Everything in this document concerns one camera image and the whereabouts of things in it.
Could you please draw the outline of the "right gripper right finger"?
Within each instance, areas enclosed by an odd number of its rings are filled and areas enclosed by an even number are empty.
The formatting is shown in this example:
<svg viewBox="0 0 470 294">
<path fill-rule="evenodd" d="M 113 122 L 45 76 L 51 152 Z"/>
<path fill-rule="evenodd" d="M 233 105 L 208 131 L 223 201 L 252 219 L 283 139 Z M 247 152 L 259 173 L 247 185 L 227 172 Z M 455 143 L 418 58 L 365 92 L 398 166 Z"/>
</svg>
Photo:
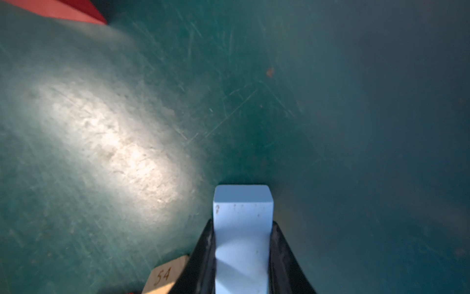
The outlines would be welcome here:
<svg viewBox="0 0 470 294">
<path fill-rule="evenodd" d="M 270 235 L 269 293 L 317 294 L 276 222 L 273 222 Z"/>
</svg>

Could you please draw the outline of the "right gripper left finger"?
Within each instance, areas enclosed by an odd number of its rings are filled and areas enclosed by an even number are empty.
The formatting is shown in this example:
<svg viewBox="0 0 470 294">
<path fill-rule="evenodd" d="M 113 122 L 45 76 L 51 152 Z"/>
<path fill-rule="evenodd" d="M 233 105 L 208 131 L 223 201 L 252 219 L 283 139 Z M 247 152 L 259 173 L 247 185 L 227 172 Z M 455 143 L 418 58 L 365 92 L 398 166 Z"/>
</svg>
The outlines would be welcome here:
<svg viewBox="0 0 470 294">
<path fill-rule="evenodd" d="M 215 293 L 215 233 L 209 219 L 169 294 Z"/>
</svg>

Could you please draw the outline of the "natural wood block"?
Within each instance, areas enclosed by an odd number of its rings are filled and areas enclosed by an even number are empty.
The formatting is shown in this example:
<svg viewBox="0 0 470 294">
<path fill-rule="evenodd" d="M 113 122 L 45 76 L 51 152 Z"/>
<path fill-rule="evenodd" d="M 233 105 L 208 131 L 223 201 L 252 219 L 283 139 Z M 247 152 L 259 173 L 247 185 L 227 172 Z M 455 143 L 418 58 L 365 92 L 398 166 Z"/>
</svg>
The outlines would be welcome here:
<svg viewBox="0 0 470 294">
<path fill-rule="evenodd" d="M 184 255 L 155 267 L 144 285 L 142 294 L 167 294 L 180 277 L 188 259 L 189 256 Z"/>
</svg>

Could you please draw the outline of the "light blue block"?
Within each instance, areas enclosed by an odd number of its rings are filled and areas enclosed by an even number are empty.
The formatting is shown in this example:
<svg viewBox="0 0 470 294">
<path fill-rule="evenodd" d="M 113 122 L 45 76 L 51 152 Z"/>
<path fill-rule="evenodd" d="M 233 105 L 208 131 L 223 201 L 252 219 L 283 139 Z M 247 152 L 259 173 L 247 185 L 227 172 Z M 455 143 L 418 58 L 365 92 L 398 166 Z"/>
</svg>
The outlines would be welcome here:
<svg viewBox="0 0 470 294">
<path fill-rule="evenodd" d="M 274 201 L 267 185 L 219 185 L 213 199 L 215 292 L 266 294 Z"/>
</svg>

